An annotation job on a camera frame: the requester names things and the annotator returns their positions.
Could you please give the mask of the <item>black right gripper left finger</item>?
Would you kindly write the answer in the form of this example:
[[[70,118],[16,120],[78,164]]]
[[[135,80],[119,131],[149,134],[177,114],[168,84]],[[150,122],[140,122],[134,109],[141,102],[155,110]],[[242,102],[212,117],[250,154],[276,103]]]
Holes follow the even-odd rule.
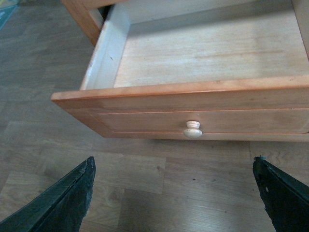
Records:
[[[96,165],[87,158],[0,223],[2,232],[78,232],[91,205]]]

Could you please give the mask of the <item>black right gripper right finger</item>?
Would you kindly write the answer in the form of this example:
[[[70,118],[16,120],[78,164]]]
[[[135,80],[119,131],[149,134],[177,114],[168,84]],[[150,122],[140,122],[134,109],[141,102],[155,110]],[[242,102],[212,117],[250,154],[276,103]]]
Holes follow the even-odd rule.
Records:
[[[307,232],[309,187],[261,156],[254,158],[253,175],[275,230]]]

